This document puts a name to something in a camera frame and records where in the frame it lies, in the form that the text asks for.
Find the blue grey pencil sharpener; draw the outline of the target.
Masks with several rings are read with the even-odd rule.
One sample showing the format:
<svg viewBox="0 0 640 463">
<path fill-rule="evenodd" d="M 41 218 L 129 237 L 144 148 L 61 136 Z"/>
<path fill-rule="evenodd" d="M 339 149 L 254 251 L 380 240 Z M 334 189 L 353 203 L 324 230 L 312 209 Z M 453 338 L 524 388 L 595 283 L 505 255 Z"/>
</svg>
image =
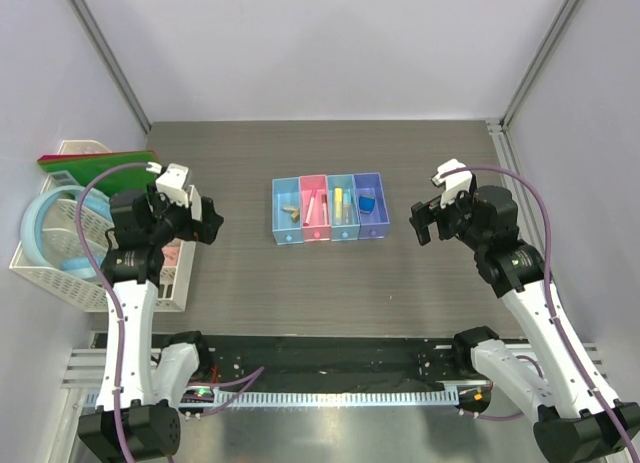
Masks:
<svg viewBox="0 0 640 463">
<path fill-rule="evenodd" d="M 358 197 L 358 207 L 361 214 L 371 214 L 376 206 L 376 197 L 369 194 L 361 194 Z"/>
</svg>

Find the yellow capped white highlighter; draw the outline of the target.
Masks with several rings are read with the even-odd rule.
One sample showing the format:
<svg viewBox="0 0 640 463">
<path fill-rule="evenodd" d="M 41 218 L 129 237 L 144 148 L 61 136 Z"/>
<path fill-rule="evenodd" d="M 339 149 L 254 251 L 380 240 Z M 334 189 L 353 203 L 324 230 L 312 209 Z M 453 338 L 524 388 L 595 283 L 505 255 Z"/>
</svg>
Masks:
<svg viewBox="0 0 640 463">
<path fill-rule="evenodd" d="M 343 218 L 343 189 L 336 187 L 333 192 L 334 225 L 340 226 Z"/>
</svg>

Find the four-colour compartment organizer box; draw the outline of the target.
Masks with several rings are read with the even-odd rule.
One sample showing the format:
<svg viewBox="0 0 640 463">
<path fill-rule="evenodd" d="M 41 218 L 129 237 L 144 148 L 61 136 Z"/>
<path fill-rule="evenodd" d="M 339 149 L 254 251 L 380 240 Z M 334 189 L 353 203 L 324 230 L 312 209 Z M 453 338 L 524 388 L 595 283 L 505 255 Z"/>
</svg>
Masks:
<svg viewBox="0 0 640 463">
<path fill-rule="evenodd" d="M 333 192 L 341 187 L 351 195 L 351 224 L 334 225 Z M 304 226 L 307 206 L 313 188 L 317 189 L 311 224 Z M 323 225 L 321 195 L 328 198 L 329 225 Z M 371 214 L 361 214 L 358 197 L 374 195 L 376 206 Z M 338 175 L 304 175 L 274 179 L 272 181 L 272 234 L 278 245 L 312 242 L 348 242 L 385 238 L 391 221 L 386 204 L 381 175 L 357 173 Z M 293 222 L 291 214 L 283 211 L 283 205 L 291 205 L 300 211 L 300 220 Z"/>
</svg>

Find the white pink-tipped marker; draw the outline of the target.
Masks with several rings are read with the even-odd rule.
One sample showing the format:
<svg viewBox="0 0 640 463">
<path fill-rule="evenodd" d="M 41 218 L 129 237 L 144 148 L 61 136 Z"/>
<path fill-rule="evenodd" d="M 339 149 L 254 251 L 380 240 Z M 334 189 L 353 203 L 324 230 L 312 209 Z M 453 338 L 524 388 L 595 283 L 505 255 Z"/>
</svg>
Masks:
<svg viewBox="0 0 640 463">
<path fill-rule="evenodd" d="M 311 219 L 312 219 L 312 216 L 313 216 L 316 196 L 317 196 L 317 189 L 313 188 L 311 190 L 311 194 L 310 194 L 310 198 L 309 198 L 309 202 L 308 202 L 308 206 L 307 206 L 307 211 L 306 211 L 306 215 L 305 215 L 305 220 L 304 220 L 304 226 L 305 227 L 309 226 L 311 224 Z"/>
</svg>

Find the blue capped clear tube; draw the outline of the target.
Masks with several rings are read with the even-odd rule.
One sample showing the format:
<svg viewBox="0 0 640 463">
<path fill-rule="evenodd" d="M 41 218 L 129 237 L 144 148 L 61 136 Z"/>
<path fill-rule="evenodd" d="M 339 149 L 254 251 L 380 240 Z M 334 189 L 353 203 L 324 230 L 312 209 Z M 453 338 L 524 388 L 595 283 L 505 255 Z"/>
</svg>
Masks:
<svg viewBox="0 0 640 463">
<path fill-rule="evenodd" d="M 342 200 L 342 224 L 351 224 L 351 195 L 349 193 L 343 194 Z"/>
</svg>

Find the white red-tipped pen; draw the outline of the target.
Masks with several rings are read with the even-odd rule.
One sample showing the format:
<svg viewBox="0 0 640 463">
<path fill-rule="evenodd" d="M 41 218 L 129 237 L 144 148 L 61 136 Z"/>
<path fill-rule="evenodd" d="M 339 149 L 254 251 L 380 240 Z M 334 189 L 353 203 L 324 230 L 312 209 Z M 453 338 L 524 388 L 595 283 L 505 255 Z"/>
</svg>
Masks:
<svg viewBox="0 0 640 463">
<path fill-rule="evenodd" d="M 321 195 L 321 209 L 322 209 L 322 217 L 323 217 L 323 225 L 329 225 L 329 214 L 328 214 L 328 198 L 326 194 Z"/>
</svg>

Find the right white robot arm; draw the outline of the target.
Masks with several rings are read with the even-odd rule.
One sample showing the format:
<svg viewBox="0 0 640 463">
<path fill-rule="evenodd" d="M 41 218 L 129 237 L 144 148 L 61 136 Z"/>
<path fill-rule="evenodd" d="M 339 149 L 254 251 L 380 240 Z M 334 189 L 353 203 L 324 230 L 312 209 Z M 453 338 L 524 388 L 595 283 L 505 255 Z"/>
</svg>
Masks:
<svg viewBox="0 0 640 463">
<path fill-rule="evenodd" d="M 517 218 L 510 191 L 493 185 L 411 208 L 421 245 L 436 224 L 441 239 L 457 238 L 473 251 L 480 276 L 518 321 L 542 371 L 529 369 L 486 326 L 455 335 L 453 369 L 496 383 L 531 422 L 547 461 L 589 462 L 617 453 L 639 432 L 639 406 L 620 400 L 566 322 L 558 296 L 545 296 L 544 260 L 520 239 Z"/>
</svg>

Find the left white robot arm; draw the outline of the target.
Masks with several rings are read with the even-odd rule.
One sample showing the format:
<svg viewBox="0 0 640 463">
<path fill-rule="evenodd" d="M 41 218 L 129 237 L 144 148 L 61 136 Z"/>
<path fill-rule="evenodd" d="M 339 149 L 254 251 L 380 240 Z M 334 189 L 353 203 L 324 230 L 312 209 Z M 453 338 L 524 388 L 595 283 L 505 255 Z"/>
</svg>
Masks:
<svg viewBox="0 0 640 463">
<path fill-rule="evenodd" d="M 109 326 L 106 364 L 94 413 L 78 436 L 102 462 L 173 457 L 179 448 L 178 406 L 190 381 L 205 380 L 213 358 L 198 331 L 170 337 L 154 363 L 152 322 L 164 248 L 174 240 L 212 244 L 224 219 L 209 197 L 146 189 L 110 199 L 113 222 L 101 263 Z"/>
</svg>

